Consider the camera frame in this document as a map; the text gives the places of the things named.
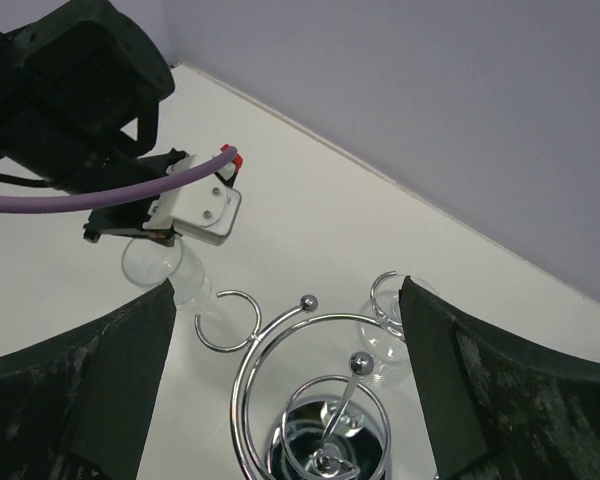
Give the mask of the clear wine glass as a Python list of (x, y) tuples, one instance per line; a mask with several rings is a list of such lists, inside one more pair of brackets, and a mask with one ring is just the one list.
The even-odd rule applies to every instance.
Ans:
[(392, 387), (412, 372), (399, 304), (399, 290), (405, 278), (405, 274), (396, 271), (379, 275), (360, 314), (373, 317), (381, 327), (356, 324), (360, 346), (374, 360), (374, 371), (366, 383), (375, 388)]
[(131, 284), (145, 291), (169, 281), (176, 308), (190, 323), (196, 315), (217, 324), (229, 319), (229, 313), (211, 298), (211, 281), (201, 260), (180, 237), (172, 246), (130, 240), (121, 256), (121, 270)]

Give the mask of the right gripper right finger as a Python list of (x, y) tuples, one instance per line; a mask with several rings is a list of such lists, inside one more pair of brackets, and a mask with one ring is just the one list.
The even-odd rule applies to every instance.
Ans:
[(405, 278), (405, 341), (441, 479), (600, 479), (600, 363), (475, 318)]

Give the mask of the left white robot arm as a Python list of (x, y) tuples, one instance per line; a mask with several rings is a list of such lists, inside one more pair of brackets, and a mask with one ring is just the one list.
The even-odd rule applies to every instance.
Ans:
[(107, 1), (70, 1), (0, 31), (0, 159), (29, 185), (79, 195), (164, 177), (184, 158), (157, 155), (159, 104), (175, 89), (142, 29)]

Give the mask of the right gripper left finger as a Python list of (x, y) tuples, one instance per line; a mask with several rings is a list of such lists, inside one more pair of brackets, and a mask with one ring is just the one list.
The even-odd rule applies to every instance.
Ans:
[(176, 319), (168, 281), (0, 357), (0, 479), (134, 479)]

